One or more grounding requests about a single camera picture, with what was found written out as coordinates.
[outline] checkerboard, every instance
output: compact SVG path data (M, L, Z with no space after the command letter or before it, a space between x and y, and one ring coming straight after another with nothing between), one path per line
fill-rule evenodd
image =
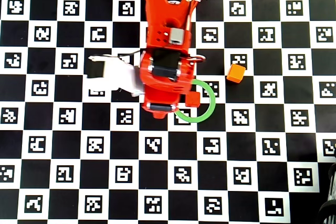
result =
M139 64L145 0L1 3L0 223L313 223L335 161L335 0L202 1L190 54L217 106L199 124L83 77L95 54ZM209 103L194 89L190 116Z

